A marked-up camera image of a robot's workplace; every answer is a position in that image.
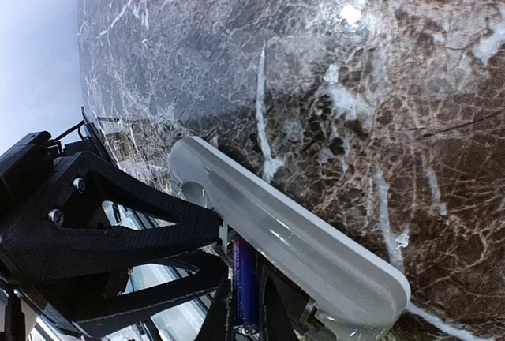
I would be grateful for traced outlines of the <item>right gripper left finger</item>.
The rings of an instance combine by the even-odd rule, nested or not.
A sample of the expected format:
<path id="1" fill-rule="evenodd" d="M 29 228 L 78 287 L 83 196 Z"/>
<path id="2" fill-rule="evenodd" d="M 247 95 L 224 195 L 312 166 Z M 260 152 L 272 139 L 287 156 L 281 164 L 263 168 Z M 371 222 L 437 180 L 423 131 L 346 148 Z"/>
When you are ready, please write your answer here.
<path id="1" fill-rule="evenodd" d="M 233 325 L 230 321 L 232 308 L 231 283 L 228 279 L 223 279 L 195 341 L 232 341 Z"/>

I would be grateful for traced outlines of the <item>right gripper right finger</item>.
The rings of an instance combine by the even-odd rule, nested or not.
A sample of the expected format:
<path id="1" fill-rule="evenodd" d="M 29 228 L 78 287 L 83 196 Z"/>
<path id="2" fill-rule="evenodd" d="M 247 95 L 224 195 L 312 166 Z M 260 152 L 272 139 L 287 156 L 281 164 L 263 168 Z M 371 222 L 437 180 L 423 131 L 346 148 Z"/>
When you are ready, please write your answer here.
<path id="1" fill-rule="evenodd" d="M 306 331 L 301 323 L 309 296 L 272 264 L 258 265 L 260 340 L 299 340 L 296 331 Z"/>

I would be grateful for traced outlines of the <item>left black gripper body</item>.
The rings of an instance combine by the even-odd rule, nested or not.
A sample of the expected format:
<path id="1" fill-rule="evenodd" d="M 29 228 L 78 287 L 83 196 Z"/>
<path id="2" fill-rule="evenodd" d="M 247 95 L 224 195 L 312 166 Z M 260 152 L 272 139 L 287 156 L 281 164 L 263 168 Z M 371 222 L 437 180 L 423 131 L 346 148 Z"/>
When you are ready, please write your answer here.
<path id="1" fill-rule="evenodd" d="M 1 245 L 54 243 L 63 225 L 63 184 L 51 134 L 29 133 L 1 155 Z"/>

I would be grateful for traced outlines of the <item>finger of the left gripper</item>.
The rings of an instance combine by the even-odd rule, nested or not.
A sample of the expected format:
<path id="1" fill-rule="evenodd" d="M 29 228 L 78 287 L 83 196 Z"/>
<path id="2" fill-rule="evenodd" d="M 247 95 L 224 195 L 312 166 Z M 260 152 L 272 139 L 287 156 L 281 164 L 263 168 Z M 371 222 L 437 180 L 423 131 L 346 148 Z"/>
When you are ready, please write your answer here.
<path id="1" fill-rule="evenodd" d="M 190 270 L 192 274 L 113 298 L 83 299 L 70 317 L 74 326 L 87 336 L 107 336 L 215 291 L 229 271 L 220 257 L 201 250 L 159 260 L 158 263 Z"/>
<path id="2" fill-rule="evenodd" d="M 213 243 L 219 216 L 160 192 L 90 152 L 59 158 L 63 225 L 54 243 L 3 246 L 12 279 L 51 281 L 112 272 Z"/>

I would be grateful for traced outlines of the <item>blue battery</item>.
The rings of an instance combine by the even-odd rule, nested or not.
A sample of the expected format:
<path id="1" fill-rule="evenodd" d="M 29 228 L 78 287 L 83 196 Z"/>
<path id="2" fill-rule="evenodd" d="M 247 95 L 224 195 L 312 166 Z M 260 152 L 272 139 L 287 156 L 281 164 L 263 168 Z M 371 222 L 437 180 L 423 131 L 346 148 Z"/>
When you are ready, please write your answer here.
<path id="1" fill-rule="evenodd" d="M 234 331 L 255 335 L 259 331 L 256 250 L 242 237 L 233 240 Z"/>

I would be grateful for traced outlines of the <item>grey remote control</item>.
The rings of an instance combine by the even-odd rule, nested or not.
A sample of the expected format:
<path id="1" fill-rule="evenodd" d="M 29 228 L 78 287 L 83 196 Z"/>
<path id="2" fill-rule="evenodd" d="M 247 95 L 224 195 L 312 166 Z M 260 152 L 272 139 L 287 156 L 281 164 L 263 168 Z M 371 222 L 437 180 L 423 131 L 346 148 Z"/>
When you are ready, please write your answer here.
<path id="1" fill-rule="evenodd" d="M 410 302 L 406 277 L 199 137 L 172 147 L 186 200 L 215 210 L 300 287 L 339 340 L 377 340 Z"/>

